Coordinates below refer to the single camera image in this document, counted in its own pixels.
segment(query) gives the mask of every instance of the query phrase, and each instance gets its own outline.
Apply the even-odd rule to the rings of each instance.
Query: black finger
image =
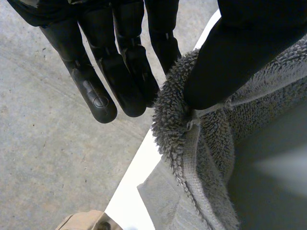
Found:
[[[146,99],[147,107],[152,107],[159,86],[151,71],[146,50],[141,44],[144,2],[119,0],[113,4],[113,14],[120,53]]]
[[[206,109],[224,100],[306,32],[306,25],[264,31],[225,26],[220,19],[187,80],[186,102],[194,109]]]
[[[95,119],[101,123],[116,118],[117,109],[97,76],[82,44],[76,19],[53,23],[42,32],[58,51]]]
[[[165,74],[181,57],[173,35],[178,3],[179,0],[145,0],[150,40]]]
[[[115,45],[112,8],[102,6],[87,11],[78,21],[123,111],[131,117],[142,115],[146,110],[145,100]]]

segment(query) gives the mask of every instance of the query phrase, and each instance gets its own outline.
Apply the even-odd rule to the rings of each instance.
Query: gray floor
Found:
[[[174,33],[181,52],[193,49],[216,9],[214,0],[180,1]],[[145,17],[142,41],[161,85],[165,78],[147,31]],[[111,124],[96,122],[39,29],[4,0],[0,72],[0,229],[53,230],[71,213],[104,210],[153,111],[132,119],[119,109]]]

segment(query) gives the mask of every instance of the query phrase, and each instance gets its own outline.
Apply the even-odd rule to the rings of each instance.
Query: beige object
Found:
[[[56,230],[123,230],[106,213],[97,210],[66,217]]]

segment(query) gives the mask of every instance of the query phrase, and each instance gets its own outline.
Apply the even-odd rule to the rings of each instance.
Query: robotic hand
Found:
[[[179,0],[145,0],[151,42],[166,73],[180,57],[173,37]],[[78,24],[124,112],[140,116],[159,91],[141,45],[143,0],[8,0],[59,52],[94,117],[117,109],[88,59]],[[305,0],[219,0],[221,19],[200,49],[184,97],[194,109],[224,100],[307,33]],[[116,29],[121,55],[115,46]]]
[[[173,36],[179,0],[145,0],[151,43],[166,73],[178,59]],[[8,0],[57,50],[95,119],[108,123],[117,108],[91,65],[82,28],[96,62],[123,111],[151,107],[159,91],[141,44],[143,0]],[[114,27],[119,51],[115,45]]]

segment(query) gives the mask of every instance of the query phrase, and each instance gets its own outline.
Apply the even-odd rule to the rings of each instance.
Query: terry cloth towel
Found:
[[[165,162],[138,189],[157,230],[239,229],[226,188],[235,146],[307,98],[307,36],[203,111],[183,99],[197,55],[175,64],[155,105],[152,130]]]

